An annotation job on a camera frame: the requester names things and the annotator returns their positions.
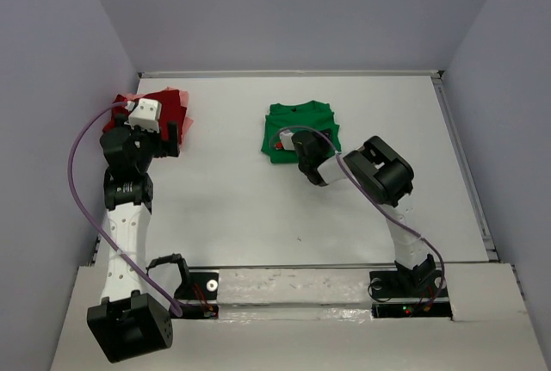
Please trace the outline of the green t shirt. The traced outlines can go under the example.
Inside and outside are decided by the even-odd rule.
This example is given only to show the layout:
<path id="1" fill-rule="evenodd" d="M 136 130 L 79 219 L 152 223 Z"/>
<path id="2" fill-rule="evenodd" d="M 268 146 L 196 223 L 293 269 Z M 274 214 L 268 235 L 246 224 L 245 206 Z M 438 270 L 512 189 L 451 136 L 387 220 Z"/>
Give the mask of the green t shirt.
<path id="1" fill-rule="evenodd" d="M 265 116 L 261 152 L 269 157 L 272 164 L 297 164 L 294 148 L 276 148 L 276 144 L 280 143 L 279 132 L 282 128 L 288 128 L 292 133 L 318 130 L 328 134 L 338 150 L 342 149 L 338 137 L 340 126 L 335 121 L 335 113 L 329 103 L 310 101 L 297 105 L 275 103 L 269 106 L 269 113 Z"/>

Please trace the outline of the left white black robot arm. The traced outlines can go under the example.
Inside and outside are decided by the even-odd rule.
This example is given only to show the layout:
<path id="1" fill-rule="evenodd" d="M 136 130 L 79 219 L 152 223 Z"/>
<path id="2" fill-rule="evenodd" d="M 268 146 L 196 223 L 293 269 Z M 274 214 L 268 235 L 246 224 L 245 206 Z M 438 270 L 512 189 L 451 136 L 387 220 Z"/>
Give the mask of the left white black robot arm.
<path id="1" fill-rule="evenodd" d="M 153 183 L 148 168 L 154 158 L 178 157 L 179 127 L 171 121 L 164 138 L 159 127 L 118 124 L 100 138 L 107 161 L 104 204 L 110 246 L 100 302 L 87 311 L 87 325 L 111 363 L 168 349 L 172 316 L 181 316 L 176 298 L 190 288 L 190 276 L 166 270 L 160 285 L 148 274 L 145 240 L 152 216 Z"/>

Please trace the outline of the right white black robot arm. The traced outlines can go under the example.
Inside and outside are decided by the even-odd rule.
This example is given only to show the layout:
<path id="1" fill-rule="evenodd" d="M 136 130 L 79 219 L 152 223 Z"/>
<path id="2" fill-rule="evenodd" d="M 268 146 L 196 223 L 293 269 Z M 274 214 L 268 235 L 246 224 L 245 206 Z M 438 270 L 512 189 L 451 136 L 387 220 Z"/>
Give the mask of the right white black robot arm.
<path id="1" fill-rule="evenodd" d="M 414 172 L 407 161 L 378 136 L 348 153 L 338 151 L 328 133 L 311 128 L 282 131 L 280 140 L 284 148 L 294 149 L 299 170 L 310 183 L 325 187 L 347 179 L 386 220 L 394 268 L 370 274 L 368 290 L 375 302 L 419 298 L 431 304 L 443 294 L 442 256 L 408 225 Z"/>

